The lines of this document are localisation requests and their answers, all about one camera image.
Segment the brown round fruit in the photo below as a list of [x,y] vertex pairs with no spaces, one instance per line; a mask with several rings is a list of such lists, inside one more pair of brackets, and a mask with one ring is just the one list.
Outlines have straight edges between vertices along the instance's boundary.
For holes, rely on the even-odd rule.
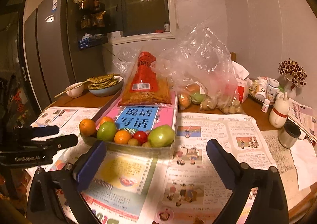
[[79,123],[79,130],[80,133],[85,137],[93,136],[96,132],[96,124],[91,119],[83,119]]

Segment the green apple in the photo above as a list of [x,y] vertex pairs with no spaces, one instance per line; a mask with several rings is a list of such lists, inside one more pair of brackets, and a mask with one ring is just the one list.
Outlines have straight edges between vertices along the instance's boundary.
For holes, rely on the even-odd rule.
[[148,135],[148,141],[154,148],[169,147],[175,139],[175,132],[169,125],[158,126]]
[[116,125],[113,122],[104,122],[97,131],[97,139],[102,141],[114,141]]

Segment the small yellow longan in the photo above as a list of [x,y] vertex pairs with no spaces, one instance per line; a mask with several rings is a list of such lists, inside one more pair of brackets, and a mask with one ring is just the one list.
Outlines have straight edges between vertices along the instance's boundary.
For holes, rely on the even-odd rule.
[[140,145],[139,141],[135,138],[130,139],[127,144],[130,146],[139,146]]
[[149,141],[142,144],[142,147],[151,147],[151,144]]

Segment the red cherry tomato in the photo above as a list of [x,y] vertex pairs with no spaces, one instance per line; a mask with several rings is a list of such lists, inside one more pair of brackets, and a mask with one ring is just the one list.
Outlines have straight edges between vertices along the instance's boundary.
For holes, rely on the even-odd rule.
[[136,139],[141,145],[148,141],[148,136],[145,131],[137,131],[133,138]]

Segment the small orange tangerine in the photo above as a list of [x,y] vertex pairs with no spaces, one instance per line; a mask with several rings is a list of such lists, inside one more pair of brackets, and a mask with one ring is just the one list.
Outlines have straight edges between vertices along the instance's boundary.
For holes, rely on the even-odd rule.
[[102,125],[102,124],[104,124],[106,122],[114,123],[115,121],[111,117],[104,116],[104,117],[101,118],[99,124]]

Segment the steel cup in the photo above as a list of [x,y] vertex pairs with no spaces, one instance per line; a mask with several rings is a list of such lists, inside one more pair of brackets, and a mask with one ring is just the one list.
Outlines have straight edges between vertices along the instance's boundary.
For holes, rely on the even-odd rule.
[[287,120],[278,133],[278,140],[284,148],[291,148],[301,135],[300,128],[294,122]]

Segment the blue bowl of pancakes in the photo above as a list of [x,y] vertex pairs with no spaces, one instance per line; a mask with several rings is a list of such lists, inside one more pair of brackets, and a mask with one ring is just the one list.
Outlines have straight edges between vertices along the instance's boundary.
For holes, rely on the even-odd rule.
[[88,84],[89,92],[98,97],[115,95],[124,84],[124,78],[114,73],[92,77],[88,81],[90,82]]

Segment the newspaper on table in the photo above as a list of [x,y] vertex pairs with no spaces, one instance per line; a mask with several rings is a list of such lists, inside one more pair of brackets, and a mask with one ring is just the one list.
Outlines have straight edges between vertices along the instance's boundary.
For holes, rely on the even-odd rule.
[[32,223],[288,223],[276,163],[244,114],[103,107],[115,122],[92,146],[33,168]]

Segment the pink Chinese workbook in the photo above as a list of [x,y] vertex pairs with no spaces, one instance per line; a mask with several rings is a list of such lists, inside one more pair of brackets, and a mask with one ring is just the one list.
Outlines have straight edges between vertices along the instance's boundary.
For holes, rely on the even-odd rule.
[[137,105],[120,107],[121,97],[110,100],[105,104],[92,120],[99,126],[103,117],[114,120],[118,130],[150,131],[162,125],[176,126],[178,99],[175,92],[171,93],[172,104]]

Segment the small white pill bottle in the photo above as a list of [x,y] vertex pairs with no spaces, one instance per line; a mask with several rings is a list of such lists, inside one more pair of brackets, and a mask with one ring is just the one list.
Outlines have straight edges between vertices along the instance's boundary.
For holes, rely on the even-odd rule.
[[261,111],[263,113],[267,113],[268,112],[268,109],[269,109],[269,106],[270,106],[270,100],[269,99],[265,99],[263,104],[262,104],[262,108],[261,108]]

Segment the red orange snack bag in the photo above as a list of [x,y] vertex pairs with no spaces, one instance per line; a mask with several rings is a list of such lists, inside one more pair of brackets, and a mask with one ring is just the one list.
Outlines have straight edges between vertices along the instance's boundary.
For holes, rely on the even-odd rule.
[[171,104],[171,92],[167,78],[158,75],[152,69],[156,57],[148,51],[142,51],[124,86],[121,107],[136,105]]

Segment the white medicine bottle left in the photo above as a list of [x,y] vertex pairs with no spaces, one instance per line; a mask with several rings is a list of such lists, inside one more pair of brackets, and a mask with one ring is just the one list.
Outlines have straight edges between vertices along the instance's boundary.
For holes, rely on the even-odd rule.
[[267,82],[265,80],[260,80],[256,86],[255,98],[263,102],[266,99],[266,89]]

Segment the dark storage shelf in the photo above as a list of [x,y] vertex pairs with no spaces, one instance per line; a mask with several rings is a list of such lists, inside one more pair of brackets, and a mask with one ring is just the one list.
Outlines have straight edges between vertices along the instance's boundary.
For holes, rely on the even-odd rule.
[[106,9],[100,0],[81,0],[79,3],[80,50],[96,47],[107,42]]

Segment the dried flower bouquet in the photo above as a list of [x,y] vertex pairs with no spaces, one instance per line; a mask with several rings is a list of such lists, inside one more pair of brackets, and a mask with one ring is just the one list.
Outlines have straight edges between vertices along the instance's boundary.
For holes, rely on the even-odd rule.
[[285,80],[288,80],[291,83],[290,90],[295,87],[304,87],[307,84],[306,71],[298,64],[298,62],[292,59],[280,62],[278,65],[278,72]]

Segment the large clear plastic bag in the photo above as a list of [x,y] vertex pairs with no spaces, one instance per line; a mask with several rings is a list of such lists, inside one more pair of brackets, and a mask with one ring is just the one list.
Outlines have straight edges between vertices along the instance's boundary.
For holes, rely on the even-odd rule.
[[162,51],[150,46],[120,51],[113,64],[124,76],[124,86],[142,51],[156,57],[152,69],[167,78],[170,92],[177,95],[179,109],[196,104],[200,110],[217,108],[224,114],[243,113],[231,54],[207,23],[196,25],[188,33],[181,32],[176,43]]

